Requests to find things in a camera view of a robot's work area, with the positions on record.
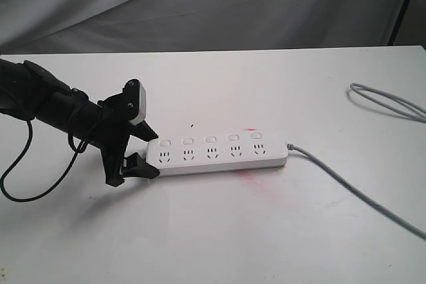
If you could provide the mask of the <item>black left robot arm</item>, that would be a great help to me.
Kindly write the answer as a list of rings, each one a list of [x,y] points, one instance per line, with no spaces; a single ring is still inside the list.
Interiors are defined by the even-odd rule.
[[[158,137],[146,123],[146,91],[137,79],[122,91],[92,102],[43,67],[31,62],[1,61],[1,112],[19,120],[37,119],[101,151],[106,184],[125,178],[148,178],[160,172],[139,154],[125,156],[129,138],[145,142]]]

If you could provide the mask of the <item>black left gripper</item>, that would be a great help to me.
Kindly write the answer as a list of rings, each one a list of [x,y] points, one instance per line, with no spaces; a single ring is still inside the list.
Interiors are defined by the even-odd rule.
[[[95,128],[95,136],[101,150],[106,184],[119,186],[124,178],[158,177],[159,169],[147,163],[138,153],[124,158],[130,127],[131,134],[145,142],[158,138],[158,134],[145,120],[137,125],[131,124],[140,111],[140,82],[136,79],[129,80],[122,92],[100,100],[99,105],[102,117]]]

